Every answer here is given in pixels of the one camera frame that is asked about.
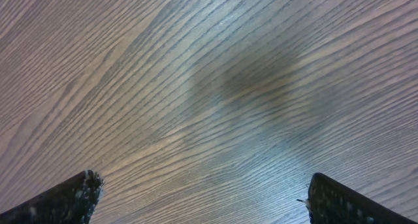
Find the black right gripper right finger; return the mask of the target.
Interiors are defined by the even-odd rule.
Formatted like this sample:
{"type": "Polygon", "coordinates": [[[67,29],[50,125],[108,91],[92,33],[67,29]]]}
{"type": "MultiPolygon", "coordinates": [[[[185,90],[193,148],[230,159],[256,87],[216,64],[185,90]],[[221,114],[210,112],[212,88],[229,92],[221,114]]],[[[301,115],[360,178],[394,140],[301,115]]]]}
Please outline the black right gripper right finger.
{"type": "Polygon", "coordinates": [[[311,224],[417,224],[319,172],[312,176],[306,207],[311,224]]]}

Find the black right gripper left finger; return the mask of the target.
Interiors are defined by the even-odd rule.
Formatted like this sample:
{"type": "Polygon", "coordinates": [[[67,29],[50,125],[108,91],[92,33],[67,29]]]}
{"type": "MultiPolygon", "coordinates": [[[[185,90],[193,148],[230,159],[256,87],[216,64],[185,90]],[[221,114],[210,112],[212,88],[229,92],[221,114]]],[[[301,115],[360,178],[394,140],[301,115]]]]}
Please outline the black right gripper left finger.
{"type": "Polygon", "coordinates": [[[85,170],[1,214],[1,224],[89,224],[104,180],[85,170]]]}

